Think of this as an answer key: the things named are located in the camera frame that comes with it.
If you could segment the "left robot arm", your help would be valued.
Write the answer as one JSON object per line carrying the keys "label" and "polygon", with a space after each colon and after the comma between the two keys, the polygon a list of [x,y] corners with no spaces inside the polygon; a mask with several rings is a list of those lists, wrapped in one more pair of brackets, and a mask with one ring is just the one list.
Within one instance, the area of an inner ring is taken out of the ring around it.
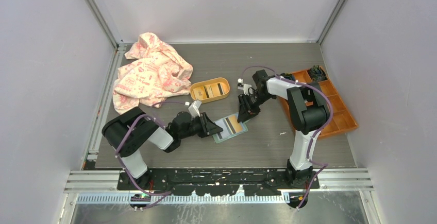
{"label": "left robot arm", "polygon": [[145,189],[150,183],[150,175],[139,151],[144,143],[152,143],[170,153],[180,146],[183,139],[192,136],[205,138],[222,131],[223,128],[205,112],[195,115],[179,112],[167,126],[161,127],[152,116],[135,107],[107,122],[102,128],[102,135],[130,175],[130,183],[137,189]]}

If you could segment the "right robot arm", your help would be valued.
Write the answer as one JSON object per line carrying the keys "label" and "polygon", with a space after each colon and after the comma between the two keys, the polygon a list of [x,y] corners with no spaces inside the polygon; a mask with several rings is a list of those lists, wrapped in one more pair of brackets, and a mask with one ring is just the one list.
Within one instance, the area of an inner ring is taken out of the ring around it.
{"label": "right robot arm", "polygon": [[244,123],[257,116],[260,106],[267,100],[281,97],[287,101],[295,141],[285,175],[290,187],[299,188],[313,177],[314,145],[332,120],[332,105],[318,83],[299,82],[291,74],[269,76],[265,70],[260,70],[253,74],[253,81],[254,88],[242,78],[238,79],[237,87],[243,91],[238,96],[238,122]]}

